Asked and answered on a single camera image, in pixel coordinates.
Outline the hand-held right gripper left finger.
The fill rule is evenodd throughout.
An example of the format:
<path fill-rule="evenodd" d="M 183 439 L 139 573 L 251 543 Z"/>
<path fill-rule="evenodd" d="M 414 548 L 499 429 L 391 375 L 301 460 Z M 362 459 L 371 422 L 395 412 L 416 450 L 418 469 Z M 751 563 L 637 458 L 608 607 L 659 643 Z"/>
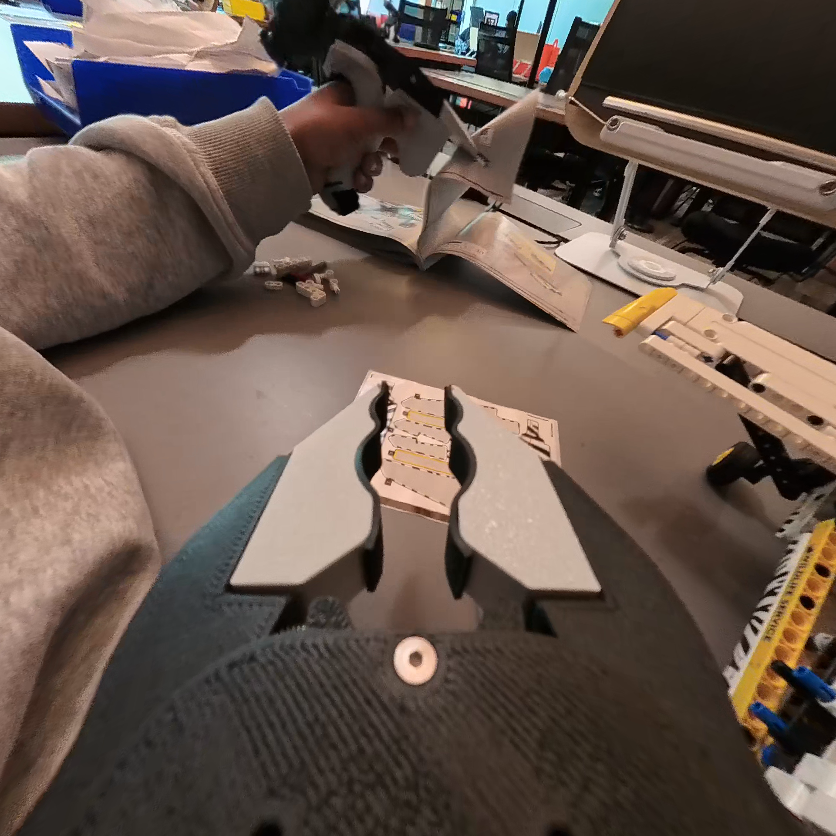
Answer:
<path fill-rule="evenodd" d="M 384 560 L 381 434 L 390 387 L 378 383 L 288 456 L 230 579 L 242 593 L 353 598 L 378 587 Z"/>

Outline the crumpled white paper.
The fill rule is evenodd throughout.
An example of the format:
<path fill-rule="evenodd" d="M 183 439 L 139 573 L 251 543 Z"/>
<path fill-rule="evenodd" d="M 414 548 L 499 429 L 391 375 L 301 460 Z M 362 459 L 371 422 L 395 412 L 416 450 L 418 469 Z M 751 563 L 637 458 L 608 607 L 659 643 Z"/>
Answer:
<path fill-rule="evenodd" d="M 66 29 L 72 46 L 30 44 L 52 75 L 44 91 L 77 107 L 72 63 L 131 64 L 213 73 L 277 76 L 262 45 L 262 27 L 245 15 L 212 10 L 214 2 L 82 2 L 82 23 Z"/>

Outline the lego instruction booklet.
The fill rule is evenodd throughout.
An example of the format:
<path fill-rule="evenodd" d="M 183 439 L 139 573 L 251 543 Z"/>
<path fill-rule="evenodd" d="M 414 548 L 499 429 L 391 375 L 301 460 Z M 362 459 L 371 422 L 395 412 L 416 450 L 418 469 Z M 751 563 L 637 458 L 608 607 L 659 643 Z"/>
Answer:
<path fill-rule="evenodd" d="M 472 134 L 486 165 L 463 149 L 438 154 L 420 206 L 366 194 L 355 212 L 341 216 L 315 197 L 309 214 L 387 242 L 421 270 L 445 256 L 460 258 L 576 332 L 590 300 L 590 279 L 500 211 L 512 200 L 538 101 L 530 93 Z"/>

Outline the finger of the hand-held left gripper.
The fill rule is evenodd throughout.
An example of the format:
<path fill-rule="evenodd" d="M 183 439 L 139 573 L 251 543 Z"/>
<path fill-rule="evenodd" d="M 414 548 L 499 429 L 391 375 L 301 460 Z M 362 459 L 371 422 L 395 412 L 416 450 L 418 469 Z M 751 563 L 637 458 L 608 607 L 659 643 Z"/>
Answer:
<path fill-rule="evenodd" d="M 490 164 L 449 101 L 442 101 L 439 119 L 447 131 L 447 138 L 453 142 L 457 149 L 465 151 L 479 165 Z"/>

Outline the person's left forearm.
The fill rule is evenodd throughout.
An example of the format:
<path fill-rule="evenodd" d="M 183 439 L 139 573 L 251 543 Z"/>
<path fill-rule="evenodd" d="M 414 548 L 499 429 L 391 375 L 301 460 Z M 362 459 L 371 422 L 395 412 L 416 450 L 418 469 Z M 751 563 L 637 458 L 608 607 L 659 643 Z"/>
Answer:
<path fill-rule="evenodd" d="M 46 350 L 239 277 L 312 188 L 267 99 L 194 127 L 123 115 L 2 163 L 2 353 Z"/>

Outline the zebra print sticker sheet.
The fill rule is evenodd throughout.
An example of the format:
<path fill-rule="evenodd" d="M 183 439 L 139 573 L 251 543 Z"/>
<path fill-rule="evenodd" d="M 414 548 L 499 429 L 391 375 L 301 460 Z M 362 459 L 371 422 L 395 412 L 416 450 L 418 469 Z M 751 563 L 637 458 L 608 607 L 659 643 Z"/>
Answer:
<path fill-rule="evenodd" d="M 389 388 L 381 434 L 381 469 L 372 485 L 385 507 L 446 523 L 459 489 L 450 467 L 444 390 L 379 371 L 367 372 L 358 391 Z"/>

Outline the black office chair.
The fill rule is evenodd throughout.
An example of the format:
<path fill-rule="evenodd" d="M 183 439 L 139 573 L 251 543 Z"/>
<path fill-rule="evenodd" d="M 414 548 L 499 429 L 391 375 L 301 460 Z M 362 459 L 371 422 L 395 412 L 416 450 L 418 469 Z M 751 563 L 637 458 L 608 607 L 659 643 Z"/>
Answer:
<path fill-rule="evenodd" d="M 512 81 L 516 31 L 482 21 L 477 30 L 475 73 L 498 81 Z"/>

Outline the blue plastic bin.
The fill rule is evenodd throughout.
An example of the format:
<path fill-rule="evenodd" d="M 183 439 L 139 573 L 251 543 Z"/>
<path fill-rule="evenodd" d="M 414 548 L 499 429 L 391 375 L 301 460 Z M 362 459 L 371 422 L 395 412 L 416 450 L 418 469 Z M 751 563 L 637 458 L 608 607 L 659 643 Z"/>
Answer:
<path fill-rule="evenodd" d="M 281 110 L 313 89 L 311 78 L 289 69 L 277 76 L 218 74 L 75 59 L 77 107 L 73 109 L 44 91 L 41 83 L 52 80 L 52 75 L 29 47 L 36 43 L 70 47 L 71 32 L 26 24 L 10 27 L 23 80 L 37 110 L 67 137 L 117 115 L 171 116 L 183 125 L 198 125 L 245 110 L 261 98 Z"/>

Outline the person's grey sweater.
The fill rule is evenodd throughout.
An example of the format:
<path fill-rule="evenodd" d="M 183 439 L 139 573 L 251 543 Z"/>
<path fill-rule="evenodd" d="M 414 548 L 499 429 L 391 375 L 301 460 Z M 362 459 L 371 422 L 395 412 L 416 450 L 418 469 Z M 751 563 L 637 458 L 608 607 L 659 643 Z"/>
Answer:
<path fill-rule="evenodd" d="M 107 414 L 6 330 L 1 355 L 1 830 L 14 834 L 162 559 Z"/>

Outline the pile of small lego pieces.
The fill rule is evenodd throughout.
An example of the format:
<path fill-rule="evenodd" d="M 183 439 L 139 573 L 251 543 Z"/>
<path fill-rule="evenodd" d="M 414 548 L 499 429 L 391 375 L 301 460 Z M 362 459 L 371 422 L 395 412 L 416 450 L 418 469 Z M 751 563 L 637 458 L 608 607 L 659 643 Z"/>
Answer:
<path fill-rule="evenodd" d="M 292 288 L 313 308 L 323 306 L 331 296 L 340 297 L 342 292 L 340 282 L 327 262 L 317 262 L 305 256 L 256 260 L 246 275 L 267 293 L 276 294 Z"/>

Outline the wooden background desk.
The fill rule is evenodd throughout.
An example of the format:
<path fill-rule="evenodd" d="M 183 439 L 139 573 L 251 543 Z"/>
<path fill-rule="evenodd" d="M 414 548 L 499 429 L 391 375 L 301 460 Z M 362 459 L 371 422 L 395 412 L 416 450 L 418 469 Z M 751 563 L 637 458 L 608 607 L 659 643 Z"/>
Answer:
<path fill-rule="evenodd" d="M 543 89 L 528 89 L 519 84 L 465 71 L 465 68 L 475 66 L 475 60 L 442 50 L 415 47 L 405 43 L 397 44 L 395 48 L 422 64 L 440 64 L 441 68 L 425 68 L 424 72 L 436 88 L 446 93 L 503 109 L 512 107 L 530 93 L 536 93 L 538 119 L 556 125 L 566 124 L 565 94 L 548 94 Z"/>

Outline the white yellow lego model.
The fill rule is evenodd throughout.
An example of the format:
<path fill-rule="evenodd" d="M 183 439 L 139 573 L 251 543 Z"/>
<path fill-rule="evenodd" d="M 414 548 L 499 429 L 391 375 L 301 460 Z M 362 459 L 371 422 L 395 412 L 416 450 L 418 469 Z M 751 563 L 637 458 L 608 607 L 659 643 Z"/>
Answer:
<path fill-rule="evenodd" d="M 798 507 L 723 675 L 764 778 L 834 834 L 834 364 L 730 313 L 657 288 L 604 319 L 616 337 L 731 405 L 749 438 L 705 468 L 715 489 L 768 480 Z"/>

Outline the person's left hand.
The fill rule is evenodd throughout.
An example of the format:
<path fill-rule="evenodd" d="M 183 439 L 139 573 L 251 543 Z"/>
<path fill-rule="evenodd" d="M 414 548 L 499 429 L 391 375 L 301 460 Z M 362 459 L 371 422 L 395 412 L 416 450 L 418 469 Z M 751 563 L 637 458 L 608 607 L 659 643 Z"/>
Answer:
<path fill-rule="evenodd" d="M 350 168 L 351 187 L 371 190 L 384 157 L 399 154 L 398 139 L 416 126 L 417 114 L 403 108 L 361 107 L 351 87 L 333 81 L 280 112 L 313 193 L 329 174 Z"/>

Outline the tilted screen on white stand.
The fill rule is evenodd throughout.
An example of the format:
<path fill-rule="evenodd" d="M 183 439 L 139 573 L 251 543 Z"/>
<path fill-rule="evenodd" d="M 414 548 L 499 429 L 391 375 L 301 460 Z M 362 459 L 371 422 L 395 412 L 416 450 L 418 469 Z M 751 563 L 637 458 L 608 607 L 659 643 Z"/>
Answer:
<path fill-rule="evenodd" d="M 615 2 L 565 120 L 590 148 L 834 228 L 835 2 Z"/>

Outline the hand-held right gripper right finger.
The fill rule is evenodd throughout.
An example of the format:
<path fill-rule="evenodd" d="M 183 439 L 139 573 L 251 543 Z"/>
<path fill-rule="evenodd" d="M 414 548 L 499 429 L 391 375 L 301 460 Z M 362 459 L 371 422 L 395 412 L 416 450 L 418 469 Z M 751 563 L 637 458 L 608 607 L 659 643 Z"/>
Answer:
<path fill-rule="evenodd" d="M 600 597 L 548 463 L 454 384 L 445 388 L 444 410 L 458 482 L 445 542 L 453 598 Z"/>

